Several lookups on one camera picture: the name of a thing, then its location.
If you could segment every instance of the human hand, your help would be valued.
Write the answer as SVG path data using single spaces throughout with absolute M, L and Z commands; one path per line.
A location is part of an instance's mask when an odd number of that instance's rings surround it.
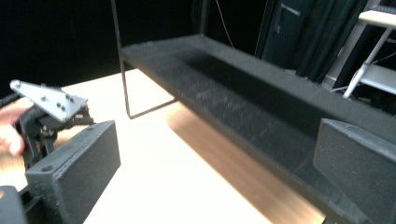
M 24 150 L 24 142 L 13 124 L 28 108 L 33 105 L 27 98 L 22 98 L 0 109 L 0 148 L 11 155 L 18 156 Z

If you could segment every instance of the metal leg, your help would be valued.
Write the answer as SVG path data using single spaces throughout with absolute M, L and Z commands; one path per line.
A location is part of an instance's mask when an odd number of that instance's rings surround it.
M 164 104 L 154 106 L 148 110 L 139 112 L 137 114 L 131 115 L 131 109 L 129 107 L 129 97 L 128 97 L 128 90 L 127 90 L 127 85 L 126 85 L 126 76 L 125 76 L 125 66 L 124 66 L 124 60 L 122 59 L 122 54 L 121 54 L 121 39 L 120 39 L 120 29 L 119 29 L 119 21 L 117 18 L 117 8 L 116 8 L 116 2 L 115 0 L 111 0 L 111 8 L 113 12 L 113 20 L 114 20 L 114 27 L 116 31 L 116 39 L 117 39 L 117 49 L 119 52 L 119 59 L 120 59 L 120 71 L 122 75 L 122 87 L 124 90 L 124 99 L 125 99 L 125 107 L 126 107 L 126 113 L 128 114 L 129 119 L 135 119 L 137 117 L 143 116 L 151 111 L 160 109 L 164 106 L 170 105 L 174 102 L 177 102 L 177 99 L 173 99 L 171 101 L 168 101 Z
M 199 24 L 199 33 L 206 35 L 207 31 L 207 23 L 209 21 L 209 8 L 210 8 L 210 0 L 203 0 L 201 3 L 201 18 Z
M 381 38 L 378 40 L 378 43 L 376 43 L 373 51 L 370 53 L 366 61 L 364 61 L 364 64 L 361 66 L 361 69 L 359 69 L 358 74 L 354 76 L 350 81 L 349 86 L 347 87 L 346 92 L 343 95 L 344 98 L 347 99 L 350 96 L 350 94 L 352 94 L 352 92 L 355 90 L 356 86 L 361 81 L 364 72 L 367 70 L 368 65 L 373 62 L 375 55 L 381 50 L 382 45 L 388 39 L 388 36 L 390 35 L 391 32 L 392 32 L 392 28 L 388 28 L 384 32 L 384 34 L 382 34 Z
M 127 85 L 126 85 L 125 70 L 122 69 L 122 68 L 121 68 L 121 74 L 122 74 L 122 87 L 123 87 L 123 90 L 124 90 L 124 99 L 125 99 L 126 112 L 127 112 L 127 114 L 128 114 L 129 119 L 136 119 L 136 118 L 138 118 L 138 117 L 140 117 L 140 116 L 143 116 L 143 115 L 145 115 L 145 114 L 147 114 L 147 113 L 149 113 L 149 112 L 155 111 L 155 110 L 160 109 L 160 108 L 162 108 L 162 107 L 164 107 L 164 106 L 171 105 L 171 104 L 177 102 L 177 99 L 175 98 L 175 99 L 173 99 L 173 100 L 171 100 L 171 101 L 168 101 L 168 102 L 166 102 L 166 103 L 163 103 L 163 104 L 161 104 L 161 105 L 156 105 L 156 106 L 154 106 L 154 107 L 152 107 L 152 108 L 150 108 L 150 109 L 148 109 L 148 110 L 145 110 L 145 111 L 136 113 L 136 114 L 134 114 L 134 115 L 131 115 L 131 109 L 130 109 L 130 107 L 129 107 L 128 90 L 127 90 Z

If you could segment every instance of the wooden table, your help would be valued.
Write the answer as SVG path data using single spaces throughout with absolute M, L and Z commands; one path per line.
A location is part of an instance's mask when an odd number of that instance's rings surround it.
M 127 76 L 133 112 L 173 98 L 139 70 Z M 181 103 L 130 120 L 120 74 L 64 91 L 88 98 L 96 122 L 114 119 L 117 125 L 121 167 L 85 223 L 321 223 L 324 219 L 317 208 Z M 75 132 L 63 133 L 62 138 Z M 22 189 L 26 182 L 21 159 L 2 153 L 0 162 L 0 185 Z

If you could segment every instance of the screw hole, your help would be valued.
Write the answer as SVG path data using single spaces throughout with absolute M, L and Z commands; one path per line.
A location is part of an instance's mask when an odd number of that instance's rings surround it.
M 47 171 L 50 171 L 50 170 L 52 170 L 52 166 L 46 166 L 46 167 L 44 167 L 44 168 L 42 168 L 41 169 L 41 172 L 47 172 Z

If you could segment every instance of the silver metal plate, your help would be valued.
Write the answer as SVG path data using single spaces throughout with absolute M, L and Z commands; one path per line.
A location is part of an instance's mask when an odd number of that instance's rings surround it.
M 361 78 L 361 83 L 396 94 L 396 71 L 370 64 Z
M 19 80 L 12 80 L 9 86 L 19 95 L 32 100 L 35 105 L 60 122 L 71 119 L 88 101 L 58 89 Z

